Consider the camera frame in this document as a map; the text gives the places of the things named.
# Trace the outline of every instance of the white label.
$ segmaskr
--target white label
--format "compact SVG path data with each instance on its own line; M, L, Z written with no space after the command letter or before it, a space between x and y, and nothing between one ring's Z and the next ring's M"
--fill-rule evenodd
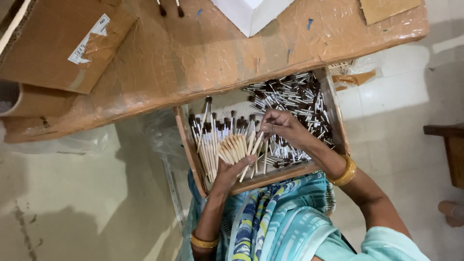
M98 20L97 23L93 26L92 30L90 30L90 32L84 37L81 43L76 47L74 52L69 56L68 60L75 64L90 62L89 60L82 58L82 55L85 53L85 46L89 41L90 33L106 36L106 27L108 26L109 22L110 18L104 13L100 20Z

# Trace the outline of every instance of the hand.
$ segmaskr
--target hand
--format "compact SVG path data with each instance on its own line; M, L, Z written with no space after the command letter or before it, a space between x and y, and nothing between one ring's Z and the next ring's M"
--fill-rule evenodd
M241 159L237 164L228 165L221 158L219 159L218 175L214 180L211 194L226 196L230 189L237 181L237 176L246 166L253 164L256 161L255 155L249 155Z
M296 149L303 149L312 134L289 111L267 109L263 116L261 131L267 133L264 140L272 134L284 138Z

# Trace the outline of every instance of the gold bangle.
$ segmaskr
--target gold bangle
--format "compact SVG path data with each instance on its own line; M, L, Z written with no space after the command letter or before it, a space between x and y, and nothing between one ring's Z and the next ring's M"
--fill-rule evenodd
M345 173L337 179L330 179L327 177L327 180L337 187L348 184L354 178L356 172L356 163L349 156L342 155L342 157L347 161Z
M198 239L196 236L194 236L195 230L196 229L194 229L190 234L190 242L192 243L192 245L199 248L214 248L219 244L219 238L217 238L214 241L203 241Z

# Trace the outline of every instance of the woman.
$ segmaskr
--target woman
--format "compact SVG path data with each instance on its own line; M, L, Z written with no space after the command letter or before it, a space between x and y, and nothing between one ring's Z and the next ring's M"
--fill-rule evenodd
M232 166L222 162L206 202L193 188L196 208L191 207L191 226L186 228L191 235L184 241L181 260L429 260L412 241L388 196L349 157L329 149L286 111L269 109L261 131L267 139L277 134L304 150L323 172L228 198L237 174L256 158L248 156ZM367 234L360 254L325 215L328 180L364 215Z

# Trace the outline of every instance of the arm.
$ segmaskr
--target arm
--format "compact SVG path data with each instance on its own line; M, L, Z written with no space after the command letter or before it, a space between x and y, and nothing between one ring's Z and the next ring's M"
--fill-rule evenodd
M292 146L305 151L327 177L337 179L344 174L346 161L319 139L311 135L291 113L269 109L261 130L283 137ZM357 168L354 178L340 187L360 208L366 220L366 229L382 226L394 229L411 238L388 196L364 171Z
M208 201L201 213L194 236L203 241L214 241L219 236L224 203L230 189L237 180L237 175L256 160L255 156L248 156L235 165L227 165L219 159L219 170ZM199 248L192 244L193 259L195 261L216 260L215 248Z

